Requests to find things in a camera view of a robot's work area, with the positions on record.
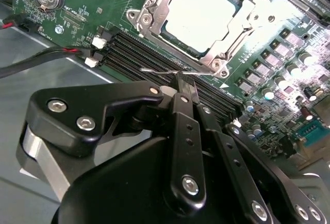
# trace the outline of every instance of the red wire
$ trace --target red wire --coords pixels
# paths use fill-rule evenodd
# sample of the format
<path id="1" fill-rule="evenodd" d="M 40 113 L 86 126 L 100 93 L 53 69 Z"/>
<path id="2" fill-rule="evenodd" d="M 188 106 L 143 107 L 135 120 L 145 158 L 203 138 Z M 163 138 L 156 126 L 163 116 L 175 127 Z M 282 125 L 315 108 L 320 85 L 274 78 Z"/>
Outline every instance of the red wire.
<path id="1" fill-rule="evenodd" d="M 63 50 L 66 51 L 66 52 L 72 52 L 72 53 L 77 53 L 77 52 L 79 52 L 78 49 L 63 49 Z"/>
<path id="2" fill-rule="evenodd" d="M 7 29 L 12 27 L 14 24 L 13 23 L 8 23 L 8 24 L 4 24 L 3 26 L 1 26 L 1 29 Z"/>

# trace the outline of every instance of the silver screw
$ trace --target silver screw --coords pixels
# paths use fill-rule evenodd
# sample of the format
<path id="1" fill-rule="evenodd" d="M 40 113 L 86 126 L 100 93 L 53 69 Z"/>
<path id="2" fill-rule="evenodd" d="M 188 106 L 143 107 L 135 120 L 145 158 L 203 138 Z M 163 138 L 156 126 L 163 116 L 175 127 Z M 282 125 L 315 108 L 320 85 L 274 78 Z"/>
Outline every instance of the silver screw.
<path id="1" fill-rule="evenodd" d="M 55 32 L 56 34 L 62 35 L 64 33 L 64 28 L 62 25 L 56 25 L 55 26 Z"/>
<path id="2" fill-rule="evenodd" d="M 210 110 L 209 108 L 207 108 L 207 107 L 203 107 L 203 110 L 204 110 L 206 113 L 211 114 L 211 110 Z"/>
<path id="3" fill-rule="evenodd" d="M 232 127 L 232 130 L 234 131 L 235 134 L 239 135 L 239 130 L 235 127 Z"/>
<path id="4" fill-rule="evenodd" d="M 67 105 L 60 100 L 51 100 L 48 102 L 47 106 L 48 109 L 56 113 L 64 112 L 67 109 Z"/>
<path id="5" fill-rule="evenodd" d="M 300 207 L 299 205 L 296 205 L 296 206 L 295 206 L 295 210 L 297 211 L 297 213 L 298 213 L 298 214 L 299 214 L 304 220 L 308 220 L 308 219 L 309 219 L 307 212 L 306 212 L 302 207 Z"/>
<path id="6" fill-rule="evenodd" d="M 308 198 L 309 198 L 310 200 L 312 200 L 313 202 L 316 202 L 316 197 L 315 197 L 314 195 L 309 194 L 309 195 L 308 195 Z"/>
<path id="7" fill-rule="evenodd" d="M 196 196 L 200 189 L 198 188 L 197 182 L 191 177 L 184 177 L 182 180 L 182 186 L 186 192 L 192 196 Z"/>
<path id="8" fill-rule="evenodd" d="M 77 119 L 77 126 L 81 130 L 91 131 L 91 130 L 93 130 L 95 128 L 95 122 L 90 117 L 79 117 Z"/>
<path id="9" fill-rule="evenodd" d="M 313 209 L 312 207 L 309 207 L 309 211 L 311 212 L 311 215 L 318 221 L 321 221 L 321 216 L 319 215 L 318 212 L 316 212 L 315 209 Z"/>
<path id="10" fill-rule="evenodd" d="M 260 220 L 266 221 L 268 219 L 265 209 L 256 201 L 252 202 L 253 212 L 259 217 Z"/>
<path id="11" fill-rule="evenodd" d="M 185 97 L 181 97 L 181 100 L 184 101 L 185 103 L 188 103 L 188 99 Z"/>
<path id="12" fill-rule="evenodd" d="M 142 15 L 141 17 L 142 19 L 142 22 L 145 24 L 145 25 L 148 25 L 151 23 L 151 16 L 149 14 L 144 14 Z"/>
<path id="13" fill-rule="evenodd" d="M 155 89 L 155 88 L 150 88 L 150 91 L 151 91 L 153 94 L 158 94 L 158 93 L 159 93 L 158 90 Z"/>
<path id="14" fill-rule="evenodd" d="M 221 65 L 221 61 L 219 59 L 215 59 L 212 61 L 211 66 L 213 69 L 217 70 L 217 69 L 219 69 L 220 65 Z"/>

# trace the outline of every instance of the cpu socket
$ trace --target cpu socket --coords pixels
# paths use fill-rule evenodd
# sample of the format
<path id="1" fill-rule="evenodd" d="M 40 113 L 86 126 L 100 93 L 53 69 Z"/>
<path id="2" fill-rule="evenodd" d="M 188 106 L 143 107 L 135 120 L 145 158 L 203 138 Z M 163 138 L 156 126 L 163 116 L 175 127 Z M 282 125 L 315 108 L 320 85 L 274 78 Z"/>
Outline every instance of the cpu socket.
<path id="1" fill-rule="evenodd" d="M 229 76 L 227 63 L 260 26 L 273 22 L 269 0 L 146 0 L 129 9 L 141 37 L 198 71 Z"/>

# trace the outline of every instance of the green circuit board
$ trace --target green circuit board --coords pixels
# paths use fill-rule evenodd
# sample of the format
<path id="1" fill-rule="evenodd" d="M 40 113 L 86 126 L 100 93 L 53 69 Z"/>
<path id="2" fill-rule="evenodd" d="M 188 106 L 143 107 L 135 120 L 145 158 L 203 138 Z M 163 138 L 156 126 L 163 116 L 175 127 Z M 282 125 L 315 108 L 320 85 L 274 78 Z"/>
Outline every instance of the green circuit board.
<path id="1" fill-rule="evenodd" d="M 61 46 L 76 45 L 90 46 L 93 37 L 97 34 L 99 26 L 105 29 L 118 27 L 123 32 L 130 34 L 143 41 L 145 44 L 165 55 L 174 63 L 183 63 L 173 57 L 169 52 L 160 46 L 149 42 L 145 38 L 138 36 L 136 29 L 128 22 L 126 12 L 130 8 L 140 9 L 145 0 L 65 0 L 62 9 L 45 13 L 40 11 L 35 0 L 14 0 L 13 10 L 15 13 L 27 13 L 29 18 L 40 24 L 39 34 Z M 252 101 L 255 111 L 246 112 L 241 120 L 243 129 L 250 130 L 254 124 L 260 124 L 262 133 L 255 141 L 270 156 L 277 156 L 283 151 L 280 149 L 278 140 L 289 135 L 297 138 L 299 129 L 305 126 L 308 121 L 301 117 L 299 108 L 295 105 L 296 96 L 303 95 L 303 89 L 310 87 L 312 91 L 318 91 L 318 100 L 306 102 L 305 105 L 311 110 L 315 118 L 317 114 L 313 111 L 313 106 L 319 100 L 330 94 L 330 32 L 310 18 L 304 16 L 300 11 L 290 6 L 290 13 L 287 13 L 281 20 L 257 29 L 234 58 L 229 62 L 228 69 L 230 76 L 221 79 L 213 76 L 203 76 L 203 80 L 218 91 L 231 96 L 233 99 L 245 103 Z M 63 33 L 56 33 L 56 27 L 61 26 Z M 302 45 L 289 44 L 281 37 L 284 29 L 296 34 Z M 273 52 L 271 44 L 276 40 L 284 44 L 292 55 L 280 56 L 282 62 L 280 66 L 269 66 L 270 72 L 261 76 L 262 82 L 249 83 L 253 87 L 243 90 L 240 87 L 241 79 L 246 80 L 247 72 L 255 72 L 256 61 L 263 61 L 265 50 Z M 313 67 L 306 67 L 299 60 L 298 56 L 305 51 L 312 51 L 318 55 L 319 63 Z M 291 77 L 286 66 L 295 63 L 305 75 L 301 79 Z M 104 68 L 106 72 L 116 74 L 112 69 Z M 279 89 L 274 78 L 283 75 L 290 83 L 293 93 L 287 94 Z M 271 89 L 275 98 L 272 101 L 264 99 L 261 91 L 265 88 Z M 295 121 L 295 125 L 288 126 L 290 120 Z"/>

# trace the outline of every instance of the motherboard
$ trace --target motherboard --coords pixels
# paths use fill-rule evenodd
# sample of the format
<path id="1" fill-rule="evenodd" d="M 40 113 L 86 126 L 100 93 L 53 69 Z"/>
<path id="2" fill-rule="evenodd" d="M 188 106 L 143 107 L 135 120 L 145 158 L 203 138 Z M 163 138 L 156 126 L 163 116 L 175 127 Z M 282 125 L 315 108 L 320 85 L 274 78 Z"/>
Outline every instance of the motherboard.
<path id="1" fill-rule="evenodd" d="M 196 72 L 205 104 L 241 104 L 230 121 L 270 157 L 303 168 L 327 156 L 329 0 L 14 0 L 13 11 L 55 44 L 107 49 L 97 66 L 121 81 Z"/>

